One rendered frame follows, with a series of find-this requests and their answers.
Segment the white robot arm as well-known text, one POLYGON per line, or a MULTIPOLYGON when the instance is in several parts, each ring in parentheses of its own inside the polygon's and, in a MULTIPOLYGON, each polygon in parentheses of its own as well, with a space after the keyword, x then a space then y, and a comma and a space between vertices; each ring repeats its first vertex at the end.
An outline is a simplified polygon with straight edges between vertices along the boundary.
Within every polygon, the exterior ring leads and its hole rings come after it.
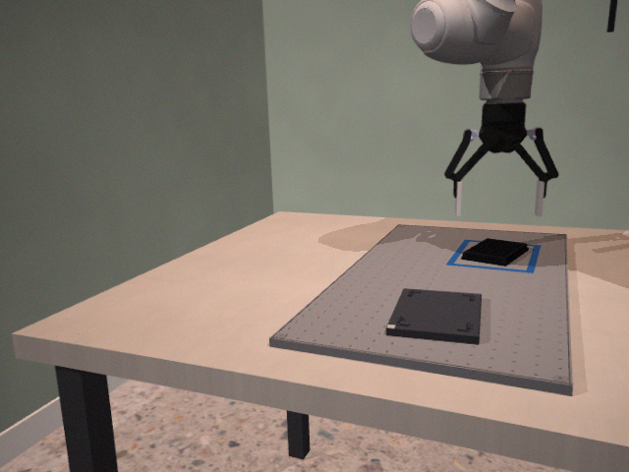
POLYGON ((480 100, 521 103, 531 97, 534 68, 518 67, 534 67, 542 19, 542 0, 422 0, 411 35, 433 60, 480 62, 480 100))

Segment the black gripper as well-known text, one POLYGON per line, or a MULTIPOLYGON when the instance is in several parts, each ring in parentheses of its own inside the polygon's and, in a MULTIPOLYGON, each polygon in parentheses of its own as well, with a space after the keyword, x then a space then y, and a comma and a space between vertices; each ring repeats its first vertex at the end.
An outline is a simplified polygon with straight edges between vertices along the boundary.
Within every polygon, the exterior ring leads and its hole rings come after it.
POLYGON ((558 172, 543 141, 543 129, 526 130, 525 128, 526 104, 522 103, 485 103, 483 105, 482 126, 480 131, 464 130, 463 141, 454 154, 444 175, 454 181, 453 195, 456 198, 455 213, 461 214, 461 191, 463 177, 475 166, 475 164, 488 152, 499 153, 516 152, 522 157, 532 171, 537 175, 537 193, 535 215, 543 216, 543 199, 546 196, 546 184, 549 180, 558 177, 558 172), (529 136, 543 160, 547 172, 544 172, 530 157, 521 143, 529 136), (472 157, 461 167, 457 173, 453 173, 465 153, 468 145, 475 137, 479 137, 483 144, 472 157))

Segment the blue tape outline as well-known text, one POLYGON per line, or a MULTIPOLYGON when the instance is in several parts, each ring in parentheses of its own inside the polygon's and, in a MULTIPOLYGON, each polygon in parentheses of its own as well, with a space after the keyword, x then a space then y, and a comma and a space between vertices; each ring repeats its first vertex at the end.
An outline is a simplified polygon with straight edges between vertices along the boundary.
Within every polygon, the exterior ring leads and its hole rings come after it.
POLYGON ((466 267, 477 267, 477 268, 487 268, 487 269, 497 269, 497 270, 508 270, 508 271, 534 273, 535 267, 536 267, 536 263, 537 263, 537 260, 538 260, 538 256, 539 256, 539 252, 540 252, 540 249, 541 249, 541 245, 529 245, 529 244, 527 244, 527 246, 533 246, 534 247, 533 252, 531 254, 531 258, 530 258, 528 267, 527 267, 527 270, 500 268, 500 267, 489 267, 489 266, 479 266, 479 265, 458 265, 458 264, 454 264, 456 262, 456 260, 459 258, 459 256, 461 255, 461 253, 464 251, 466 246, 469 244, 469 242, 482 242, 482 241, 464 240, 463 243, 460 245, 460 247, 457 249, 457 251, 454 253, 454 255, 451 257, 451 259, 446 264, 447 266, 466 266, 466 267))

